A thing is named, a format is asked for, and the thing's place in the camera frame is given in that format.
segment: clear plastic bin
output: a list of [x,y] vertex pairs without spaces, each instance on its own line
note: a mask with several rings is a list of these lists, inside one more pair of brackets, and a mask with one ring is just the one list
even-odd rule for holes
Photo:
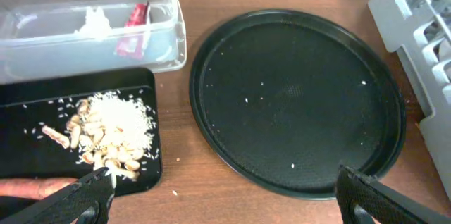
[[[125,27],[137,4],[150,24]],[[88,8],[100,7],[112,28],[102,40],[75,33]],[[142,37],[142,57],[117,54],[123,38]],[[178,0],[0,0],[0,84],[144,66],[182,68],[186,34]]]

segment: wooden table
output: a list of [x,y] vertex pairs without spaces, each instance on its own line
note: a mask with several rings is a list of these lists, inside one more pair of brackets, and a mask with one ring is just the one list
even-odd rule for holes
[[421,109],[397,56],[385,50],[367,2],[180,0],[187,29],[188,62],[179,71],[156,75],[163,177],[148,192],[115,199],[110,223],[341,223],[335,200],[284,197],[238,175],[209,147],[192,115],[188,80],[199,45],[224,20],[261,8],[293,8],[323,16],[357,34],[380,54],[404,94],[408,114],[404,149],[382,181],[451,216],[451,204],[416,126],[423,116]]

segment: carrot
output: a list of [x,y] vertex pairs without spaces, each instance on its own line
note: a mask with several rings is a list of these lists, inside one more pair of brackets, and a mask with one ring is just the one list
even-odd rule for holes
[[0,179],[0,196],[41,200],[76,180],[75,178]]

